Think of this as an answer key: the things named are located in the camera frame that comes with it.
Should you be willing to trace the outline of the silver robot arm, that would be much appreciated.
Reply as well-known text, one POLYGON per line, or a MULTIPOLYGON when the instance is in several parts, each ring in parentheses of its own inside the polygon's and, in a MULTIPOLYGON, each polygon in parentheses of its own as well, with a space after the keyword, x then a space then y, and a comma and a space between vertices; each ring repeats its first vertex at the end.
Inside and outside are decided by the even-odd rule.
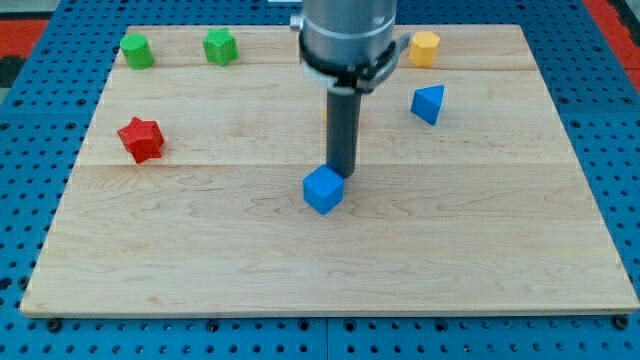
POLYGON ((337 95, 371 93, 394 72, 412 35, 393 35, 395 0, 304 0, 290 17, 303 71, 337 95))

